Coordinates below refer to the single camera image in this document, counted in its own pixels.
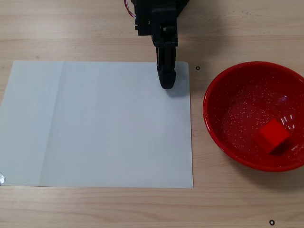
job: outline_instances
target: red cube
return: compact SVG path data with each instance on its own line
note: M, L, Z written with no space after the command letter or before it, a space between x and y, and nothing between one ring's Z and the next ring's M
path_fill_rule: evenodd
M254 140L267 153L273 151L290 133L275 119L260 129Z

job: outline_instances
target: red bowl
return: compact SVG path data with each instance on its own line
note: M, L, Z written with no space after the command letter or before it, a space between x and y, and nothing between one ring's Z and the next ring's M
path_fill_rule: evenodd
M304 165L304 79L296 72L268 62L232 66L208 87L203 114L214 142L241 164L275 172ZM253 138L272 119L291 136L268 154Z

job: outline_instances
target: paper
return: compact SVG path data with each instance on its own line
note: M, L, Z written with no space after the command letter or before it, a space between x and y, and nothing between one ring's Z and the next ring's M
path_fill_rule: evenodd
M6 185L192 188L188 64L14 62L0 112Z

